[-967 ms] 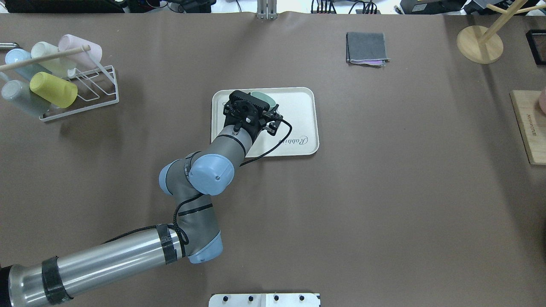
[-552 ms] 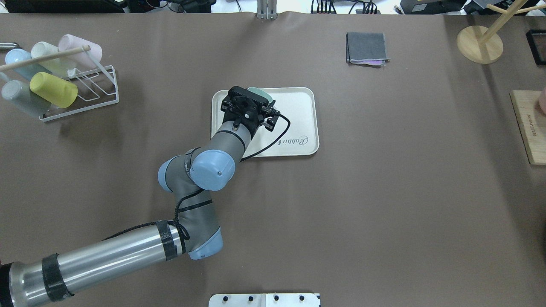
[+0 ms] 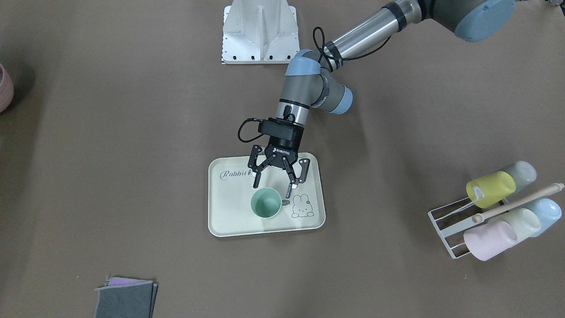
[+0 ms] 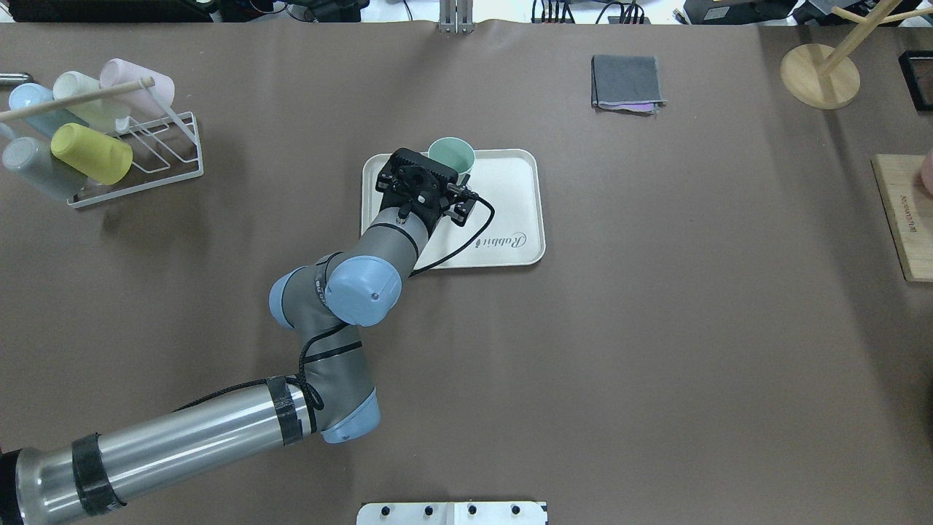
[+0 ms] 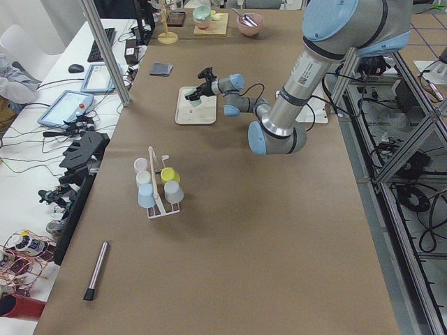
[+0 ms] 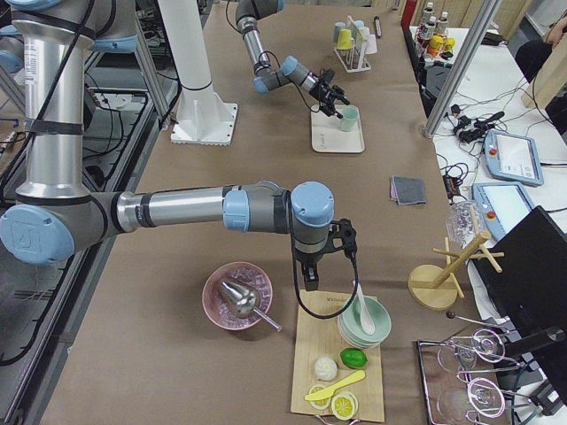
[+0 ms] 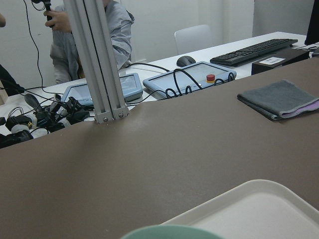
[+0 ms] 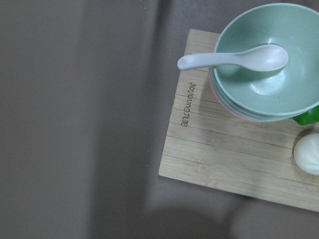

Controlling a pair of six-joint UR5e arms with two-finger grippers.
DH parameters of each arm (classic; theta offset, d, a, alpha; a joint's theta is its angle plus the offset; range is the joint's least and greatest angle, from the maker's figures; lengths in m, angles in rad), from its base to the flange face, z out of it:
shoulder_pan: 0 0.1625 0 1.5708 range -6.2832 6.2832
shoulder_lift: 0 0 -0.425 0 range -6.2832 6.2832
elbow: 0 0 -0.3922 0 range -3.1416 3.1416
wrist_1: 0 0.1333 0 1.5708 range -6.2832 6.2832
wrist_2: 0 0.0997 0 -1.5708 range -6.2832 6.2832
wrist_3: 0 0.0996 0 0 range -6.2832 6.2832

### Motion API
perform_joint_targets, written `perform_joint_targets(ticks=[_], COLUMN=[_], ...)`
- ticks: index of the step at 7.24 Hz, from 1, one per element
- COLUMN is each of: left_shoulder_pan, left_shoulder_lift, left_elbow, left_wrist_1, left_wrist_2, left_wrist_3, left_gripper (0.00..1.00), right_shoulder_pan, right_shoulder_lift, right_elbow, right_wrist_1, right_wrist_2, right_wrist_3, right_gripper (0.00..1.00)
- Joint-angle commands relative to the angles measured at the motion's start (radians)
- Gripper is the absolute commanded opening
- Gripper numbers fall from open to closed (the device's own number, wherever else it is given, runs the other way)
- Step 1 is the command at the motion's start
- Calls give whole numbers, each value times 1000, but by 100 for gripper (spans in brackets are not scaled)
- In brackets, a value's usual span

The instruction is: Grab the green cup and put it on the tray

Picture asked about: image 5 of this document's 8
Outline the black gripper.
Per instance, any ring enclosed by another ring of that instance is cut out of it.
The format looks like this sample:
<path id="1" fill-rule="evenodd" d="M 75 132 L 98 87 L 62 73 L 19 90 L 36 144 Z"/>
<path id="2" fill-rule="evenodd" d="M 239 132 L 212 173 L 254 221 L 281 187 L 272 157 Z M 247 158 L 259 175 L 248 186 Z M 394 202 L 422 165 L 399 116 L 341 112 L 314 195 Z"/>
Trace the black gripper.
<path id="1" fill-rule="evenodd" d="M 218 96 L 220 94 L 219 81 L 205 82 L 185 93 L 184 97 L 191 102 L 201 102 L 201 96 Z"/>

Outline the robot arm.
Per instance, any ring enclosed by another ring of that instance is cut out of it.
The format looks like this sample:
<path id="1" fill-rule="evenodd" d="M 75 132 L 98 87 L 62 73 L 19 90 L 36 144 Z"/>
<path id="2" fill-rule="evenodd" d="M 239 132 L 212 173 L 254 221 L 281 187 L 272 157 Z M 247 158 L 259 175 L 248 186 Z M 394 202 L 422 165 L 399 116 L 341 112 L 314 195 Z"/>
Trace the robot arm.
<path id="1" fill-rule="evenodd" d="M 224 113 L 237 116 L 251 112 L 256 120 L 248 129 L 250 149 L 257 155 L 292 154 L 306 142 L 307 132 L 296 119 L 315 88 L 335 61 L 350 48 L 359 57 L 387 55 L 409 42 L 412 1 L 311 1 L 304 12 L 304 50 L 291 75 L 279 90 L 274 105 L 263 98 L 240 95 L 244 79 L 240 74 L 217 78 L 211 68 L 198 74 L 205 83 L 185 98 L 224 97 Z"/>

